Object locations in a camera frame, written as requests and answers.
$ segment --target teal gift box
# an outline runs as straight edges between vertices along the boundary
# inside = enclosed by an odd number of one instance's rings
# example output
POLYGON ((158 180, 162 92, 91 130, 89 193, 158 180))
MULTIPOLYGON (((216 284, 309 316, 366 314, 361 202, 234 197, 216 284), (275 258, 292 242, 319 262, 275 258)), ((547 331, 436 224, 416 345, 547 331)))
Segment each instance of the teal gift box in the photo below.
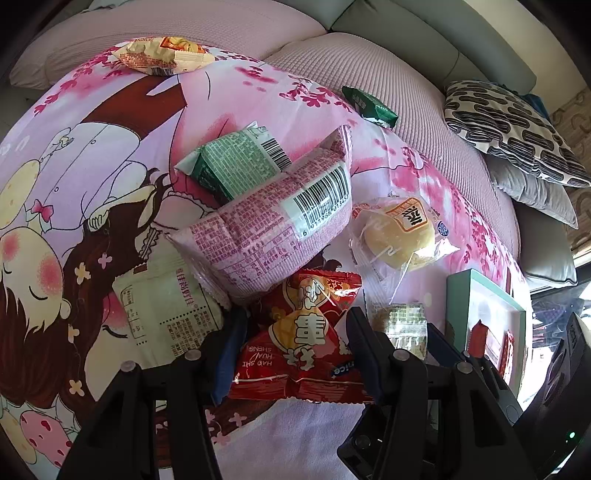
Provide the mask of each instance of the teal gift box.
POLYGON ((459 351, 467 350, 470 331, 478 320, 504 341, 505 331, 514 336, 509 388, 517 396, 525 358, 525 309, 494 282, 474 269, 447 278, 446 338, 459 351))

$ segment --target red snack bag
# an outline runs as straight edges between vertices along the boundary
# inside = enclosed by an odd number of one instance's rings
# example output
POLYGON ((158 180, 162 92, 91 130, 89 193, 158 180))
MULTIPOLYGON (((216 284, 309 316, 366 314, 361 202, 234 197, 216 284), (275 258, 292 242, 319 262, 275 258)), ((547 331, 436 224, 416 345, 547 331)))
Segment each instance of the red snack bag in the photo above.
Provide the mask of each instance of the red snack bag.
POLYGON ((267 292, 251 306, 264 328, 242 348, 228 396, 372 401, 335 331, 360 288, 354 273, 300 270, 267 292))

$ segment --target black and white cushion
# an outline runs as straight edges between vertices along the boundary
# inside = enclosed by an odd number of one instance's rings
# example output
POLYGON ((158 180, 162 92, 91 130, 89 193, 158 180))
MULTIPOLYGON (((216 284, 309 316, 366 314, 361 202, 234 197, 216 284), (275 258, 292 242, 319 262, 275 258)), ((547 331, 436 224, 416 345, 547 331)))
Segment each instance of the black and white cushion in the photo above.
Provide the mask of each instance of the black and white cushion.
POLYGON ((464 80, 447 88, 445 121, 478 150, 526 173, 570 187, 591 186, 591 176, 552 124, 510 91, 464 80))

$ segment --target white snack bag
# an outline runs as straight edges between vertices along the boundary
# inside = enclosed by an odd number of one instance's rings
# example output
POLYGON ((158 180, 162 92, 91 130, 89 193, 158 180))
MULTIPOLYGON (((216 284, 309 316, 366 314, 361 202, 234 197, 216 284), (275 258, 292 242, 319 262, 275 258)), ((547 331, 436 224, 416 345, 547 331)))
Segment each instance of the white snack bag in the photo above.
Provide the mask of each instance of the white snack bag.
POLYGON ((117 277, 113 289, 149 367, 198 348, 223 326, 222 309, 173 249, 117 277))

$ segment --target snack package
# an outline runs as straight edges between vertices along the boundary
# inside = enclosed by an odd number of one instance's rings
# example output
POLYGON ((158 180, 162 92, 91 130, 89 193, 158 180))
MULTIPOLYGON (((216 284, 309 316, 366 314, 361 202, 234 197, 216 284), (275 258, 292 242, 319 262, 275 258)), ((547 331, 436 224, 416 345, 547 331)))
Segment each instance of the snack package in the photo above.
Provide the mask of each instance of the snack package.
POLYGON ((223 307, 248 304, 308 263, 351 217, 349 128, 168 238, 223 307))
POLYGON ((372 401, 335 331, 360 288, 354 273, 300 270, 267 292, 251 306, 262 329, 242 348, 228 396, 372 401))
POLYGON ((113 283, 146 365, 165 365, 223 326, 222 309, 172 247, 113 283))
POLYGON ((174 167, 212 192, 220 205, 291 165, 277 140, 256 122, 197 147, 174 167))
POLYGON ((368 122, 384 128, 394 128, 396 125, 398 115, 373 95, 352 87, 342 87, 341 91, 355 111, 368 122))
POLYGON ((215 61, 205 49, 182 37, 145 37, 113 52, 121 63, 148 75, 192 72, 215 61))
POLYGON ((373 318, 372 326, 384 332, 394 348, 404 348, 425 360, 427 318, 422 303, 392 304, 373 318))
POLYGON ((501 366, 499 367, 499 373, 505 380, 506 384, 509 384, 511 380, 511 374, 513 372, 513 355, 515 352, 515 339, 510 330, 505 332, 505 340, 503 341, 503 353, 501 354, 501 366))
POLYGON ((374 329, 382 329, 384 319, 395 314, 394 296, 407 271, 458 250, 447 239, 449 230, 438 214, 420 196, 378 198, 356 205, 348 231, 374 329))
POLYGON ((478 358, 488 355, 492 364, 499 372, 501 371, 501 344, 490 329, 482 323, 482 320, 478 320, 478 323, 470 331, 468 353, 478 358))

